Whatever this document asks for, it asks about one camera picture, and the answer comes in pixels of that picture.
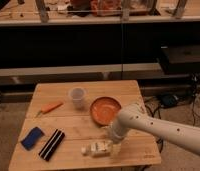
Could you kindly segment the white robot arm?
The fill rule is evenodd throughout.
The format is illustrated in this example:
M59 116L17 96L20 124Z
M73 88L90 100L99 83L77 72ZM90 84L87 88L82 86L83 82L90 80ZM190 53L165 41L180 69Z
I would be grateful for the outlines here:
M108 137L120 143L130 129L150 133L200 156L200 128L150 117L137 103L123 107L109 124Z

